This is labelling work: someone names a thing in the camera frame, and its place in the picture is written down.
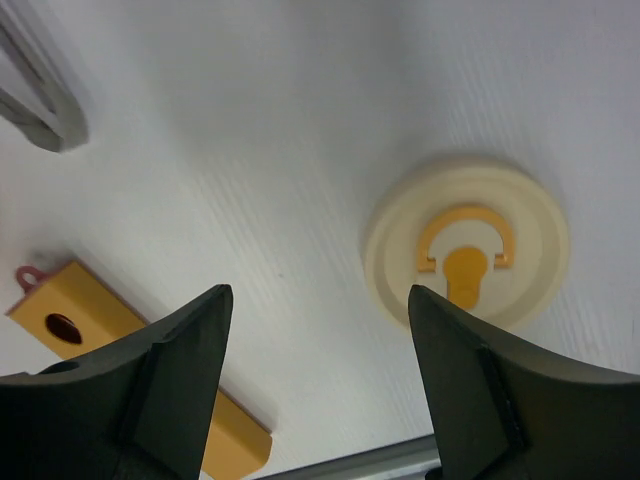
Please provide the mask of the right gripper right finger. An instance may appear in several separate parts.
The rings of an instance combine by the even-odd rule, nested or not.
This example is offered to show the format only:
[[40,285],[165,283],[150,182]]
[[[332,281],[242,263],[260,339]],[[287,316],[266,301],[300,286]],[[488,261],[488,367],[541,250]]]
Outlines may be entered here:
[[424,286],[408,314],[440,459],[427,478],[638,478],[637,375],[539,347]]

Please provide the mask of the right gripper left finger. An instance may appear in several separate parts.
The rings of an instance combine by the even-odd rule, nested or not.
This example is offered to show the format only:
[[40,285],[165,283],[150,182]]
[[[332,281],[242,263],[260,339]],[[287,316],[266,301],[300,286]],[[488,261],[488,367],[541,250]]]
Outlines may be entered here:
[[104,347],[2,377],[2,478],[198,478],[232,310],[216,285]]

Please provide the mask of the metal serving tongs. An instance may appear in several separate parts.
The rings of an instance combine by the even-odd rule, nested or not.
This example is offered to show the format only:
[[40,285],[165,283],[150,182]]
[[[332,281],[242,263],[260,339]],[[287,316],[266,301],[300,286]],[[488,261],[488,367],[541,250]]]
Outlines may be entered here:
[[77,79],[30,1],[1,3],[1,117],[32,145],[53,153],[89,142]]

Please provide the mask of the yellow rectangular cutlery case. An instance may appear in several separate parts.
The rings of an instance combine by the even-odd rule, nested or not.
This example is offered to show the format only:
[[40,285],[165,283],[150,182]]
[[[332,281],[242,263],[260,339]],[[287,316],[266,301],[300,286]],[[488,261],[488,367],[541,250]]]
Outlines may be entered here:
[[[7,317],[63,360],[145,327],[137,312],[77,261],[51,273],[21,266],[15,279],[23,296],[6,312]],[[214,479],[243,479],[265,466],[271,448],[268,430],[218,391],[204,472]]]

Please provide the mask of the cream round bowl lid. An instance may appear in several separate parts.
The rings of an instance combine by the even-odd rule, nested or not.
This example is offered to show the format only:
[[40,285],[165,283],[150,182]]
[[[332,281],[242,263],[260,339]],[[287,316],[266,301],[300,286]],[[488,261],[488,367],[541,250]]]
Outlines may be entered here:
[[381,312],[407,326],[412,286],[511,330],[558,294],[570,257],[560,204],[519,167],[451,155],[417,167],[378,201],[361,257]]

